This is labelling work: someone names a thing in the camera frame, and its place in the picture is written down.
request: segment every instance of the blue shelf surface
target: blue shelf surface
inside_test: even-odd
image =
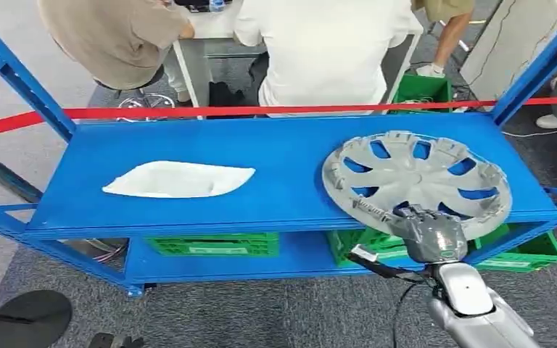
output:
[[[132,239],[125,279],[131,283],[170,283],[369,273],[359,265],[336,266],[324,232],[281,233],[280,242],[277,257],[169,257],[156,252],[143,239]],[[423,268],[423,265],[407,257],[389,260],[386,265],[411,270]]]
[[[352,137],[391,130],[452,138],[499,165],[513,194],[508,222],[557,218],[557,207],[482,113],[175,120],[78,126],[25,234],[54,239],[359,228],[327,196],[321,164]],[[210,198],[102,192],[114,178],[156,160],[257,172],[237,190]]]

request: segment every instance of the man sitting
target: man sitting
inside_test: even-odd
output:
[[[250,71],[258,104],[378,104],[387,89],[381,61],[405,40],[410,7],[410,0],[244,0],[236,39],[265,43],[269,56]]]
[[[160,0],[38,0],[52,38],[113,89],[148,83],[163,65],[179,102],[190,100],[172,43],[192,38],[180,8]]]

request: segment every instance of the white shoe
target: white shoe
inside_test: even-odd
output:
[[[434,64],[424,65],[423,67],[418,67],[415,69],[417,75],[427,76],[429,78],[444,78],[445,73],[442,67],[438,67]]]
[[[557,83],[557,76],[555,78],[553,78],[552,80],[550,80],[550,87],[552,89],[556,88],[556,83]]]
[[[537,118],[536,123],[541,128],[557,129],[557,117],[552,114]]]
[[[189,95],[189,91],[180,91],[180,92],[177,91],[176,97],[178,102],[180,103],[188,102],[189,100],[191,100],[191,95]]]

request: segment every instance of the floor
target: floor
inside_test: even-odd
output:
[[[0,37],[62,106],[87,105],[95,85],[86,71],[54,45],[41,24],[35,0],[0,1]],[[0,118],[28,110],[0,78]],[[16,130],[0,135],[0,160],[43,189],[63,146],[45,125]],[[0,189],[0,203],[15,202],[15,197]],[[16,248],[0,237],[0,282]]]
[[[34,6],[32,0],[0,3],[0,36],[63,106],[116,105],[118,101],[110,92],[96,90],[87,74],[51,44],[38,24]],[[479,2],[481,13],[476,16],[484,16],[491,6],[493,1]],[[11,13],[16,13],[15,20],[8,18]],[[30,37],[34,37],[33,45],[24,39]],[[424,36],[413,62],[430,60],[435,43],[434,36]],[[239,49],[224,45],[211,48]],[[251,98],[248,81],[242,78],[249,63],[250,59],[217,59],[213,75]],[[455,66],[449,74],[455,84],[461,84]],[[165,81],[153,88],[150,91],[171,94]],[[7,91],[0,81],[0,117],[26,110],[26,105]],[[537,131],[533,120],[546,112],[545,108],[524,109],[506,130],[520,134]],[[542,183],[557,185],[557,135],[514,143]],[[62,142],[44,126],[0,136],[0,159],[40,189],[45,187],[62,149]],[[0,202],[12,200],[0,191]],[[532,325],[543,347],[557,347],[557,265],[528,274],[485,273],[484,278]],[[34,289],[55,289],[72,300],[73,322],[55,347],[86,347],[100,331],[143,336],[149,347],[155,348],[390,347],[391,314],[404,288],[399,281],[362,275],[181,283],[160,286],[142,299],[130,299],[113,286],[0,239],[0,305]],[[428,291],[417,288],[403,306],[400,347],[455,347],[426,314]]]

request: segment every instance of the white cloth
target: white cloth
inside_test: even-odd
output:
[[[387,89],[381,61],[405,40],[410,6],[410,0],[244,0],[235,34],[246,46],[265,42],[270,54],[260,105],[378,104]]]
[[[199,163],[155,161],[119,176],[102,191],[108,194],[151,198],[198,198],[227,194],[244,185],[253,168]]]

